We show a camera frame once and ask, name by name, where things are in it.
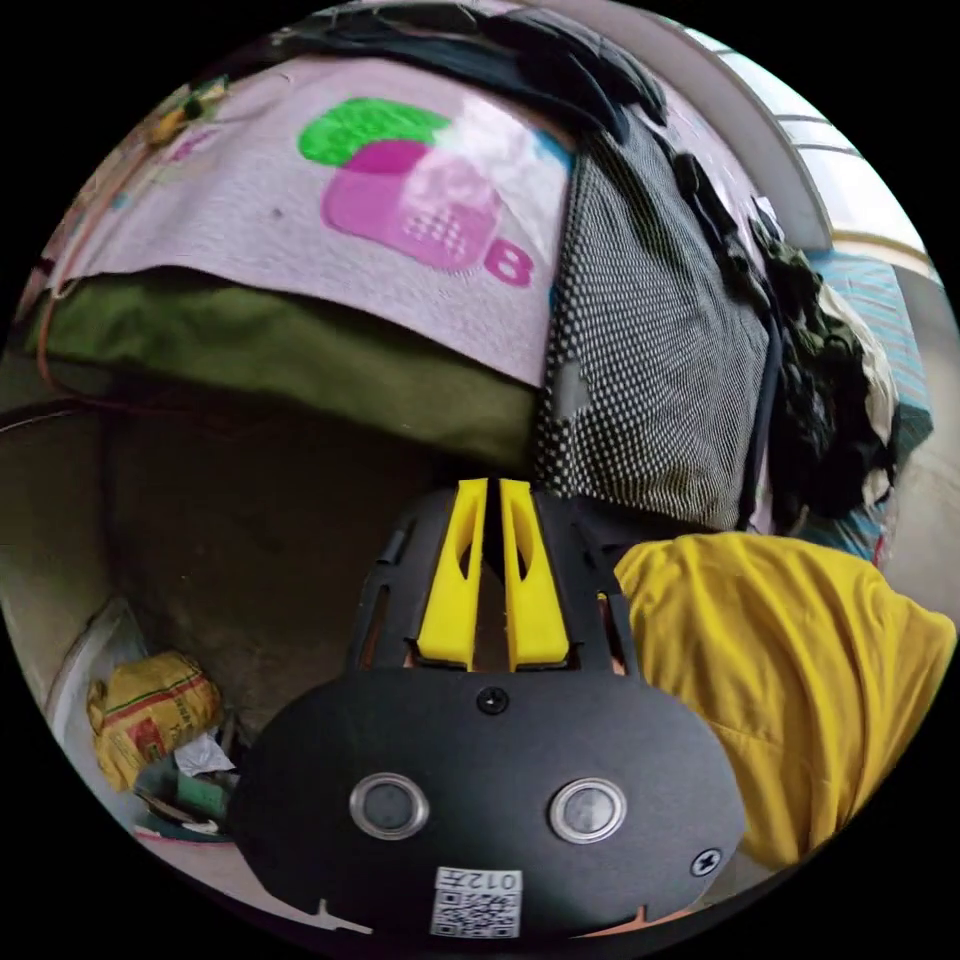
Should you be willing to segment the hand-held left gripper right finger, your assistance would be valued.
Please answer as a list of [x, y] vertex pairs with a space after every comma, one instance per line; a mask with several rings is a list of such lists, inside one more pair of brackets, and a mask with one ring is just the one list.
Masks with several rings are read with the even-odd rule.
[[569, 640], [531, 487], [502, 479], [499, 498], [510, 669], [560, 667]]

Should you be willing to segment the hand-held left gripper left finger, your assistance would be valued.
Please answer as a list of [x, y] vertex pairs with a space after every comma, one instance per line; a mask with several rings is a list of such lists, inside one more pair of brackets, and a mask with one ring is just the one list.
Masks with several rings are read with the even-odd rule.
[[485, 478], [455, 491], [416, 641], [425, 663], [473, 669], [487, 493]]

